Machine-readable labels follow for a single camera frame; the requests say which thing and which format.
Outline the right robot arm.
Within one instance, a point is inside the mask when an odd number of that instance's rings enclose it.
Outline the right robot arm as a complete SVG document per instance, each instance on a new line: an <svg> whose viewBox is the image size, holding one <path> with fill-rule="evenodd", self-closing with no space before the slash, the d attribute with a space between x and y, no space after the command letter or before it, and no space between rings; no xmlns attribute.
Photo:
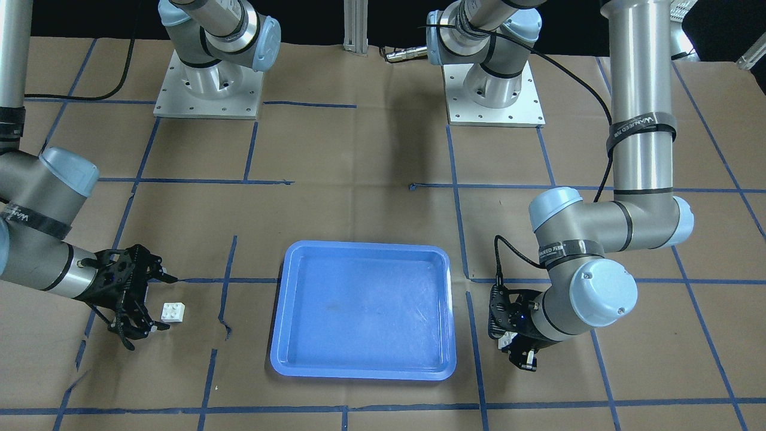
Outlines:
<svg viewBox="0 0 766 431"><path fill-rule="evenodd" d="M19 149L32 9L31 1L2 2L2 279L112 310L108 330L134 350L134 341L169 328L146 308L148 282L176 278L142 245L90 252L66 242L99 169L63 148ZM158 9L174 54L155 115L257 117L263 74L280 50L279 21L247 1L161 1Z"/></svg>

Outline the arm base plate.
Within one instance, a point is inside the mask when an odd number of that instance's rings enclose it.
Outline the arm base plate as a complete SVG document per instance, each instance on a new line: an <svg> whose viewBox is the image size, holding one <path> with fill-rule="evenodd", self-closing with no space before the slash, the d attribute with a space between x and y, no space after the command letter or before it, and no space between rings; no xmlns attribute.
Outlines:
<svg viewBox="0 0 766 431"><path fill-rule="evenodd" d="M221 61L192 68L172 53L153 114L163 118L257 120L265 74Z"/></svg>
<svg viewBox="0 0 766 431"><path fill-rule="evenodd" d="M529 63L512 78L489 75L480 65L444 65L448 123L455 126L546 125Z"/></svg>

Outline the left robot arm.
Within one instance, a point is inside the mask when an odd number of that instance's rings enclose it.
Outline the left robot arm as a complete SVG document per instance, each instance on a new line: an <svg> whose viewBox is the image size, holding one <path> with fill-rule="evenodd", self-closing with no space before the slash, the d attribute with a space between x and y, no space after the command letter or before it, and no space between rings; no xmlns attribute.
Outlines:
<svg viewBox="0 0 766 431"><path fill-rule="evenodd" d="M473 66L467 89L477 104L500 108L498 95L519 80L533 52L541 19L539 1L456 1L427 18L433 65ZM678 245L692 233L689 204L674 194L670 1L602 1L609 22L611 113L607 165L613 199L585 202L571 187L539 194L529 205L547 271L544 292L509 289L501 264L490 291L488 335L520 370L535 371L540 349L626 316L637 284L609 253Z"/></svg>

